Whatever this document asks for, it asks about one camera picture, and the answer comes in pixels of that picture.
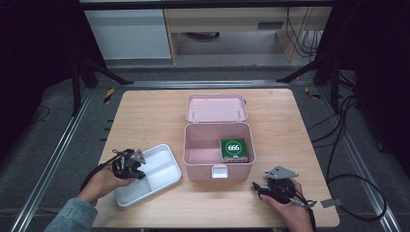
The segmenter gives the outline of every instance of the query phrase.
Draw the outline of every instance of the wooden table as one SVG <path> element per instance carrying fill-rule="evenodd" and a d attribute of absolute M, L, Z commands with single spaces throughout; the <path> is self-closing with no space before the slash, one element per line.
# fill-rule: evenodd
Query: wooden table
<path fill-rule="evenodd" d="M 244 181 L 193 182 L 183 161 L 186 111 L 191 94 L 235 93 L 247 101 L 256 161 Z M 330 194 L 308 138 L 293 94 L 287 89 L 217 89 L 129 91 L 122 98 L 101 162 L 113 157 L 112 149 L 143 151 L 167 144 L 182 171 L 174 186 L 128 208 L 116 204 L 111 192 L 99 200 L 95 227 L 136 228 L 238 228 L 284 227 L 278 213 L 259 200 L 251 187 L 264 185 L 265 171 L 277 165 L 299 173 L 296 178 L 313 208 L 318 227 L 339 223 L 335 208 L 319 201 Z"/>

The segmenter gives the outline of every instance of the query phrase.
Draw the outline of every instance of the pink box lid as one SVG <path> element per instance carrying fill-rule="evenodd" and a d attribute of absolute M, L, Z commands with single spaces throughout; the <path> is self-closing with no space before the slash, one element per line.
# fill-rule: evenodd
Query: pink box lid
<path fill-rule="evenodd" d="M 187 120 L 190 123 L 244 122 L 248 118 L 245 103 L 237 94 L 190 95 Z"/>

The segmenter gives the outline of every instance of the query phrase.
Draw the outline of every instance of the black cable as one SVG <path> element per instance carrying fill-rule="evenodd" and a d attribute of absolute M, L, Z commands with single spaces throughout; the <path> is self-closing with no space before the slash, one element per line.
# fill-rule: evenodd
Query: black cable
<path fill-rule="evenodd" d="M 347 98 L 341 103 L 340 111 L 339 111 L 340 114 L 341 114 L 341 111 L 342 111 L 341 109 L 343 108 L 344 104 L 345 104 L 347 101 L 349 101 L 350 99 L 352 99 L 352 98 L 354 98 L 354 96 L 347 97 Z M 322 136 L 319 137 L 319 138 L 316 138 L 316 139 L 311 140 L 311 142 L 314 143 L 314 142 L 320 141 L 320 140 L 322 140 L 322 139 L 324 139 L 324 138 L 327 138 L 327 137 L 329 137 L 330 135 L 332 135 L 335 131 L 337 131 L 338 127 L 340 127 L 340 125 L 341 125 L 341 120 L 342 120 L 342 117 L 340 116 L 340 118 L 338 119 L 338 122 L 337 122 L 337 126 L 336 126 L 333 130 L 331 130 L 330 132 L 326 133 L 325 135 L 322 135 Z"/>
<path fill-rule="evenodd" d="M 101 163 L 100 165 L 98 165 L 96 168 L 94 168 L 88 175 L 87 177 L 84 179 L 84 181 L 82 182 L 81 188 L 79 189 L 80 192 L 82 192 L 82 190 L 87 186 L 88 182 L 91 180 L 91 178 L 93 178 L 93 176 L 101 171 L 105 166 L 109 165 L 113 160 L 117 159 L 119 156 L 121 156 L 121 153 L 117 153 L 117 155 L 115 155 L 113 158 L 109 159 L 108 161 Z"/>
<path fill-rule="evenodd" d="M 293 47 L 295 48 L 295 50 L 296 50 L 296 52 L 298 53 L 299 56 L 301 56 L 301 57 L 309 57 L 309 56 L 306 56 L 306 55 L 301 55 L 301 53 L 299 53 L 299 50 L 298 50 L 298 47 L 296 46 L 296 44 L 297 44 L 299 47 L 300 47 L 300 45 L 299 45 L 298 42 L 294 43 L 293 40 L 292 40 L 292 38 L 290 38 L 289 31 L 288 31 L 288 27 L 289 27 L 289 26 L 290 26 L 290 28 L 292 29 L 292 32 L 293 32 L 294 36 L 296 37 L 296 39 L 298 39 L 298 37 L 296 36 L 295 31 L 293 30 L 293 26 L 292 26 L 292 24 L 290 23 L 290 20 L 289 20 L 289 8 L 286 8 L 286 30 L 285 30 L 285 31 L 286 31 L 286 35 L 287 35 L 289 41 L 293 44 Z"/>
<path fill-rule="evenodd" d="M 316 32 L 316 47 L 317 47 L 317 49 L 319 49 L 319 45 L 320 45 L 320 42 L 319 42 L 318 37 L 319 37 L 320 39 L 322 39 L 322 34 L 320 33 L 320 31 L 317 31 L 317 32 Z"/>
<path fill-rule="evenodd" d="M 327 145 L 313 146 L 313 148 L 316 149 L 316 148 L 324 148 L 324 147 L 334 146 L 335 143 L 338 143 L 338 142 L 343 138 L 343 136 L 344 136 L 345 134 L 346 134 L 346 128 L 343 128 L 343 133 L 342 133 L 341 137 L 338 139 L 338 141 L 333 142 L 333 143 L 331 143 L 331 144 L 327 144 Z"/>
<path fill-rule="evenodd" d="M 286 189 L 286 188 L 283 188 L 283 187 L 281 187 L 281 186 L 275 186 L 275 188 L 281 189 L 281 190 L 283 190 L 283 191 L 285 191 L 285 192 L 287 192 L 288 194 L 291 194 L 291 195 L 294 194 L 293 191 L 291 191 L 291 190 L 289 190 L 289 189 Z M 313 229 L 313 232 L 315 232 L 315 231 L 316 231 L 316 219 L 315 219 L 315 217 L 314 217 L 313 210 L 311 209 L 311 207 L 310 207 L 309 204 L 308 204 L 308 202 L 309 202 L 310 200 L 306 200 L 305 197 L 304 197 L 304 195 L 303 195 L 301 192 L 299 192 L 296 188 L 293 188 L 293 189 L 295 190 L 296 193 L 299 194 L 299 195 L 298 195 L 298 194 L 294 194 L 294 196 L 296 196 L 302 203 L 305 204 L 305 206 L 301 206 L 301 207 L 304 207 L 304 208 L 307 209 L 307 212 L 308 212 L 308 215 L 309 215 L 309 218 L 310 218 L 311 227 L 312 227 L 312 229 Z"/>
<path fill-rule="evenodd" d="M 311 126 L 310 128 L 308 128 L 308 129 L 307 129 L 307 131 L 312 130 L 313 128 L 315 128 L 315 127 L 317 127 L 317 126 L 321 125 L 322 123 L 324 123 L 324 122 L 328 121 L 330 118 L 335 117 L 336 115 L 337 115 L 337 114 L 333 114 L 333 115 L 331 115 L 331 116 L 329 116 L 329 117 L 327 117 L 327 118 L 323 119 L 322 121 L 320 121 L 320 122 L 318 122 L 318 123 L 314 124 L 313 126 Z"/>
<path fill-rule="evenodd" d="M 342 121 L 341 121 L 341 127 L 340 127 L 340 130 L 339 130 L 338 134 L 337 134 L 337 138 L 336 138 L 336 141 L 335 141 L 334 146 L 333 146 L 333 148 L 332 148 L 331 156 L 330 156 L 330 158 L 329 158 L 328 167 L 327 167 L 327 170 L 326 170 L 326 183 L 327 183 L 327 185 L 329 186 L 329 184 L 330 184 L 332 181 L 336 180 L 336 179 L 343 178 L 343 177 L 350 177 L 350 178 L 360 179 L 360 180 L 362 180 L 362 181 L 367 182 L 369 185 L 371 185 L 374 189 L 376 189 L 376 191 L 379 193 L 380 197 L 381 197 L 382 200 L 383 200 L 383 210 L 382 210 L 382 212 L 380 213 L 380 215 L 378 215 L 378 216 L 376 216 L 376 217 L 361 217 L 361 216 L 355 215 L 355 214 L 353 214 L 352 212 L 348 211 L 348 210 L 347 210 L 346 208 L 344 208 L 343 206 L 339 206 L 339 207 L 340 207 L 341 210 L 344 211 L 346 214 L 348 214 L 348 215 L 350 215 L 350 216 L 352 216 L 352 217 L 354 217 L 354 218 L 357 218 L 357 219 L 360 219 L 360 220 L 364 220 L 364 221 L 376 221 L 376 220 L 379 220 L 380 218 L 382 218 L 382 217 L 386 214 L 386 211 L 387 211 L 387 201 L 386 201 L 386 199 L 384 198 L 384 196 L 382 195 L 380 189 L 379 189 L 374 183 L 372 183 L 371 181 L 369 181 L 369 180 L 367 180 L 367 179 L 365 179 L 365 178 L 363 178 L 363 177 L 361 177 L 361 176 L 355 175 L 355 174 L 340 174 L 340 175 L 337 175 L 337 176 L 333 177 L 332 179 L 330 179 L 330 168 L 331 168 L 331 164 L 332 164 L 333 157 L 335 156 L 336 146 L 337 146 L 338 142 L 340 141 L 340 139 L 342 138 L 342 131 L 345 131 L 345 130 L 346 130 L 346 116 L 347 116 L 347 111 L 348 111 L 348 109 L 349 109 L 352 105 L 356 104 L 356 102 L 350 104 L 350 102 L 353 101 L 353 99 L 355 98 L 355 96 L 350 96 L 350 97 L 348 98 L 349 100 L 348 100 L 348 102 L 347 102 L 347 105 L 345 106 L 345 109 L 343 109 L 343 106 L 344 106 L 344 103 L 346 102 L 347 99 L 346 99 L 345 101 L 343 101 L 342 105 L 340 106 L 340 114 L 341 114 L 341 115 L 340 115 L 340 119 L 342 120 Z M 335 198 L 334 195 L 332 194 L 332 191 L 331 191 L 330 188 L 329 188 L 329 191 L 330 191 L 330 194 L 331 194 L 332 198 Z"/>
<path fill-rule="evenodd" d="M 351 99 L 349 99 L 349 101 L 347 102 L 347 106 L 346 106 L 346 109 L 345 110 L 343 110 L 343 108 L 341 107 L 340 108 L 340 119 L 341 119 L 341 128 L 340 128 L 340 130 L 339 130 L 339 132 L 338 132 L 338 134 L 337 134 L 337 138 L 336 138 L 336 140 L 335 140 L 335 145 L 333 146 L 333 148 L 332 148 L 332 152 L 331 152 L 331 156 L 330 156 L 330 158 L 329 158 L 329 162 L 328 162 L 328 167 L 327 167 L 327 171 L 326 171 L 326 181 L 328 181 L 329 180 L 329 176 L 330 176 L 330 168 L 331 168 L 331 164 L 332 164 L 332 160 L 333 160 L 333 157 L 335 156 L 335 150 L 336 150 L 336 146 L 337 146 L 337 142 L 341 139 L 341 132 L 343 131 L 343 128 L 346 126 L 346 115 L 347 115 L 347 110 L 350 108 L 350 106 L 351 105 L 354 105 L 355 103 L 353 103 L 353 104 L 351 104 L 351 105 L 349 105 L 349 103 L 351 102 L 351 101 L 353 101 L 353 98 L 351 98 Z"/>
<path fill-rule="evenodd" d="M 314 49 L 314 51 L 313 51 L 313 44 L 314 44 L 314 41 L 315 41 L 315 40 L 316 40 L 316 44 L 317 44 L 317 32 L 314 32 L 314 33 L 313 33 L 313 39 L 312 39 L 311 46 L 308 47 L 308 46 L 305 45 L 306 41 L 308 40 L 308 32 L 305 32 L 302 45 L 300 45 L 299 42 L 298 42 L 298 40 L 296 40 L 296 42 L 293 42 L 292 38 L 291 38 L 290 35 L 289 35 L 289 30 L 288 30 L 289 27 L 290 27 L 291 30 L 292 30 L 293 36 L 295 36 L 295 38 L 298 39 L 299 37 L 296 35 L 296 32 L 295 32 L 295 30 L 294 30 L 294 28 L 293 28 L 293 26 L 292 26 L 292 23 L 290 22 L 289 8 L 286 8 L 286 30 L 285 30 L 285 31 L 286 31 L 286 35 L 287 35 L 289 41 L 293 44 L 293 47 L 295 48 L 295 50 L 296 50 L 296 52 L 298 53 L 298 55 L 301 56 L 301 57 L 308 57 L 309 60 L 310 60 L 311 57 L 316 54 L 316 50 L 317 50 L 317 48 L 318 48 L 318 47 L 316 47 L 316 48 Z M 299 49 L 300 49 L 305 55 L 303 55 L 303 54 L 301 54 L 301 53 L 299 52 L 298 47 L 299 47 Z"/>
<path fill-rule="evenodd" d="M 344 208 L 343 206 L 339 206 L 339 208 L 341 208 L 342 211 L 344 211 L 346 214 L 348 214 L 348 215 L 350 215 L 350 216 L 352 216 L 352 217 L 354 217 L 354 218 L 357 218 L 357 219 L 360 219 L 360 220 L 364 220 L 364 221 L 376 221 L 376 220 L 379 220 L 380 218 L 382 218 L 382 217 L 386 214 L 386 211 L 387 211 L 387 201 L 386 201 L 386 199 L 384 198 L 384 196 L 382 195 L 380 189 L 379 189 L 374 183 L 372 183 L 371 181 L 369 181 L 369 180 L 367 180 L 367 179 L 365 179 L 365 178 L 363 178 L 363 177 L 361 177 L 361 176 L 354 175 L 354 174 L 340 174 L 340 175 L 337 175 L 337 176 L 333 177 L 332 179 L 330 179 L 330 180 L 328 181 L 328 184 L 331 183 L 332 181 L 336 180 L 336 179 L 343 178 L 343 177 L 351 177 L 351 178 L 359 179 L 359 180 L 361 180 L 361 181 L 364 181 L 364 182 L 368 183 L 368 184 L 371 185 L 374 189 L 376 189 L 376 191 L 379 193 L 380 197 L 381 197 L 382 200 L 383 200 L 383 210 L 382 210 L 382 212 L 381 212 L 378 216 L 376 216 L 376 217 L 361 217 L 361 216 L 355 215 L 355 214 L 353 214 L 352 212 L 346 210 L 346 208 Z"/>
<path fill-rule="evenodd" d="M 39 105 L 39 107 L 43 107 L 43 108 L 47 109 L 47 113 L 46 113 L 41 119 L 31 121 L 30 123 L 38 123 L 38 122 L 40 122 L 40 121 L 43 121 L 43 120 L 48 116 L 48 114 L 50 113 L 50 108 L 48 108 L 47 106 L 45 106 L 45 105 Z"/>

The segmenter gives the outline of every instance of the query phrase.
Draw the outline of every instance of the green card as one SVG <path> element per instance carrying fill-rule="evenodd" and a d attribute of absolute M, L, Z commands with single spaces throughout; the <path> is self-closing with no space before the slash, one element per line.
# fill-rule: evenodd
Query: green card
<path fill-rule="evenodd" d="M 220 140 L 220 154 L 223 162 L 248 161 L 247 144 L 244 138 Z"/>

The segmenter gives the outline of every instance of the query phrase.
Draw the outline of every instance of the sleeve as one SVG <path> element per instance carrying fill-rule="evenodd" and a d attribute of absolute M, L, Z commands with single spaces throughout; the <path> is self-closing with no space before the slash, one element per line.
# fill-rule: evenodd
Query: sleeve
<path fill-rule="evenodd" d="M 90 203 L 72 198 L 45 231 L 90 231 L 97 213 Z"/>

